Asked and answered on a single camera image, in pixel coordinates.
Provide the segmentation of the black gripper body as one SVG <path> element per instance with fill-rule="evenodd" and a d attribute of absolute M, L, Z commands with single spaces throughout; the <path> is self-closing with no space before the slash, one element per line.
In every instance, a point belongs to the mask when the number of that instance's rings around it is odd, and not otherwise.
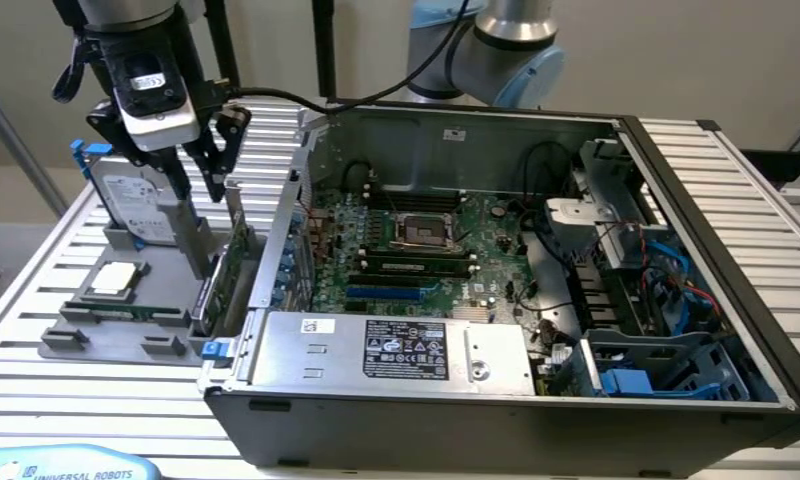
<path fill-rule="evenodd" d="M 208 85 L 183 7 L 85 7 L 108 90 L 137 145 L 199 139 L 200 89 Z"/>

